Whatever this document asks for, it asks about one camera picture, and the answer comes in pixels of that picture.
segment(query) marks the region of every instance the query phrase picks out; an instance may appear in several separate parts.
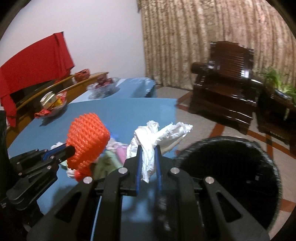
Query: patterned beige curtain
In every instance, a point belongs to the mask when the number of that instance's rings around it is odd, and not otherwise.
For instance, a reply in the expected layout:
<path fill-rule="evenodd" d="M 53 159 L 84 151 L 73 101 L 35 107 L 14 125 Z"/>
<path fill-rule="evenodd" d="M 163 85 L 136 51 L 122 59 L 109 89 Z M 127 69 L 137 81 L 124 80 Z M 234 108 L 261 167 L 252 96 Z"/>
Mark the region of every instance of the patterned beige curtain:
<path fill-rule="evenodd" d="M 255 50 L 254 72 L 273 66 L 295 85 L 296 40 L 265 0 L 138 0 L 146 76 L 158 84 L 192 89 L 192 62 L 207 62 L 211 41 Z"/>

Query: white wall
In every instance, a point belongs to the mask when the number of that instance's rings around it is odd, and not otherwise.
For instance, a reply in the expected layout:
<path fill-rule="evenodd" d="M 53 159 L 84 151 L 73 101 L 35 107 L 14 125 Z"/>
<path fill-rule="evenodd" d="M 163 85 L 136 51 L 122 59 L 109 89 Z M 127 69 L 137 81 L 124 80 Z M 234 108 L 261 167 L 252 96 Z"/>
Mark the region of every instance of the white wall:
<path fill-rule="evenodd" d="M 0 66 L 55 32 L 64 31 L 75 67 L 110 77 L 145 75 L 141 14 L 136 0 L 32 0 L 0 40 Z"/>

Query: red cloth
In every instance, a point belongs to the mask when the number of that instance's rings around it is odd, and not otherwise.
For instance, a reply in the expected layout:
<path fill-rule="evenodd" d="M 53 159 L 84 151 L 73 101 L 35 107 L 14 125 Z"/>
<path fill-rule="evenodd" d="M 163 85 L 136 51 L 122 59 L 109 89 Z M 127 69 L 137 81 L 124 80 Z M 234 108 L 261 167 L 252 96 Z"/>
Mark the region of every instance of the red cloth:
<path fill-rule="evenodd" d="M 26 47 L 0 67 L 1 105 L 11 126 L 16 125 L 16 106 L 10 97 L 23 88 L 68 75 L 74 63 L 63 32 Z"/>

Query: orange foam fruit net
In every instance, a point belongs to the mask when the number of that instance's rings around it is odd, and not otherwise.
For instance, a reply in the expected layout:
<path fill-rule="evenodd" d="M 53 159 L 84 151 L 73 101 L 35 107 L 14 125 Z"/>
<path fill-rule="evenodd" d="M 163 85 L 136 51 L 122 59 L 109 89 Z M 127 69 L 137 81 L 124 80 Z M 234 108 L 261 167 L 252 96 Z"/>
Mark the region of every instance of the orange foam fruit net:
<path fill-rule="evenodd" d="M 83 176 L 91 175 L 89 165 L 103 153 L 110 133 L 94 114 L 84 114 L 71 123 L 66 145 L 75 147 L 75 155 L 67 159 L 68 168 L 76 169 Z"/>

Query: silver screw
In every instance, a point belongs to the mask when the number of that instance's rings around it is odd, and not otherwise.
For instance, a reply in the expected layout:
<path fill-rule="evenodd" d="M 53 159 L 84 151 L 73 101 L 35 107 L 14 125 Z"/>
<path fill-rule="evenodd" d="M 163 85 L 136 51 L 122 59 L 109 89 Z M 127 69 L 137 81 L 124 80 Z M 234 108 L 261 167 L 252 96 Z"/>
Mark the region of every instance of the silver screw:
<path fill-rule="evenodd" d="M 91 178 L 91 177 L 85 177 L 85 178 L 83 179 L 83 182 L 84 182 L 85 184 L 90 184 L 90 183 L 92 182 L 92 178 Z"/>
<path fill-rule="evenodd" d="M 206 183 L 208 183 L 208 184 L 212 184 L 212 183 L 214 183 L 215 179 L 212 178 L 212 177 L 206 177 L 206 178 L 205 178 L 205 181 L 206 181 Z"/>
<path fill-rule="evenodd" d="M 128 169 L 126 167 L 121 167 L 118 169 L 118 172 L 120 174 L 126 174 L 128 172 Z"/>
<path fill-rule="evenodd" d="M 180 169 L 177 168 L 177 167 L 172 167 L 172 168 L 170 169 L 170 172 L 173 173 L 173 174 L 178 174 L 178 173 L 180 172 Z"/>

